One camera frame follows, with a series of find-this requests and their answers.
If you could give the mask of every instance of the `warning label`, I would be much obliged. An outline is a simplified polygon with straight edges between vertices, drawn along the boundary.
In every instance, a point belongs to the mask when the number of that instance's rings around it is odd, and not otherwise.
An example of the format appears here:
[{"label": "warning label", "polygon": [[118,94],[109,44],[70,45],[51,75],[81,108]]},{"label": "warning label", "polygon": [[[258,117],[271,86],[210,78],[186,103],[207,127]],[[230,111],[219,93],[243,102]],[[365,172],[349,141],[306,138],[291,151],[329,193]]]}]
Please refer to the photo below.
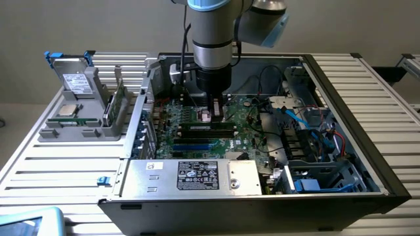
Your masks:
[{"label": "warning label", "polygon": [[178,163],[179,190],[219,189],[219,169],[217,161],[181,161]]},{"label": "warning label", "polygon": [[85,74],[63,74],[74,94],[93,94],[93,89]]}]

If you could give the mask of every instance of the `white workbench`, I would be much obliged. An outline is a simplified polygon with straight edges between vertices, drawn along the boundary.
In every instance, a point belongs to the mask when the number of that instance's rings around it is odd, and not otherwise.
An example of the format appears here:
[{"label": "white workbench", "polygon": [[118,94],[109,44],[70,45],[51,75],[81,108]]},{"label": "white workbench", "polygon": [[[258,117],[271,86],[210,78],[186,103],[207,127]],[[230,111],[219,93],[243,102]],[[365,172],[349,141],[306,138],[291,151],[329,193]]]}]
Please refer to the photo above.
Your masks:
[{"label": "white workbench", "polygon": [[[419,115],[363,60],[349,54],[314,56],[414,199],[386,215],[365,217],[342,232],[282,235],[420,235]],[[114,65],[122,64],[126,85],[139,91],[147,75],[146,58],[142,53],[97,53],[94,63],[109,88],[115,88]],[[114,186],[97,186],[97,179],[118,174],[126,137],[117,142],[39,143],[38,130],[61,99],[58,93],[0,172],[0,214],[58,206],[69,235],[121,236],[119,228],[97,206]]]}]

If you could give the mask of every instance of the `robotic arm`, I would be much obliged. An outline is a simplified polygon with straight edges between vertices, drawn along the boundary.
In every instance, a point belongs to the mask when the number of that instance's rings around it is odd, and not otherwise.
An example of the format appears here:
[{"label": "robotic arm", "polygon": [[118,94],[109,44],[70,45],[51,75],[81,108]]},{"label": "robotic arm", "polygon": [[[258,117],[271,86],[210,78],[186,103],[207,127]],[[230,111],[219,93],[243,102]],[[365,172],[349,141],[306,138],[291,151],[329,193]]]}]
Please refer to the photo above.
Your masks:
[{"label": "robotic arm", "polygon": [[174,0],[193,11],[197,83],[209,96],[213,121],[222,121],[222,93],[231,87],[233,42],[274,47],[289,15],[283,0]]}]

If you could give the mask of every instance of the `green circuit board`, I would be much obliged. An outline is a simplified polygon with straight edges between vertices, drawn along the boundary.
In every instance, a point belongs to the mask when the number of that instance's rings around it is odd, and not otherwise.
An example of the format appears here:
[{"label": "green circuit board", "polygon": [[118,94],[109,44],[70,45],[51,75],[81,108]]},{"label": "green circuit board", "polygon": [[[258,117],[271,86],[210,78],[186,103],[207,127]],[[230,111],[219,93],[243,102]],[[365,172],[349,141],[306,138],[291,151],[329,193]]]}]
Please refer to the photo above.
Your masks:
[{"label": "green circuit board", "polygon": [[[174,140],[179,139],[178,126],[181,123],[201,122],[199,113],[205,107],[187,107],[178,104],[175,101],[166,103],[159,109],[155,109],[155,129],[158,134],[158,159],[222,159],[235,156],[241,152],[250,155],[251,160],[255,160],[259,165],[265,165],[269,161],[269,154],[261,152],[253,146],[253,138],[257,143],[265,137],[255,132],[247,124],[247,116],[253,109],[245,106],[245,102],[253,100],[245,96],[238,96],[230,101],[230,106],[225,107],[225,117],[230,118],[227,122],[237,124],[238,135],[234,138],[219,138],[211,140],[211,150],[189,150],[174,151]],[[257,118],[257,109],[254,109],[251,117]],[[262,151],[267,151],[267,146],[259,147]],[[182,152],[182,157],[174,157],[174,152]]]}]

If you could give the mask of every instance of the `wall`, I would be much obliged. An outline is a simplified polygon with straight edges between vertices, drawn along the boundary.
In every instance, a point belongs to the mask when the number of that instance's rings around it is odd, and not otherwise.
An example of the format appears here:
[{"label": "wall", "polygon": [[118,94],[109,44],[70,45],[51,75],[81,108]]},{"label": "wall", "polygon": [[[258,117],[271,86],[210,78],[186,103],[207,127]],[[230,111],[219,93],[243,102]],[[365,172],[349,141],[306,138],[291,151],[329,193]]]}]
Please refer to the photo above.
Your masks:
[{"label": "wall", "polygon": [[[420,53],[419,0],[289,0],[290,25],[274,49],[359,52],[373,65]],[[43,53],[179,51],[183,6],[170,0],[2,0],[0,101],[49,103],[59,88]]]}]

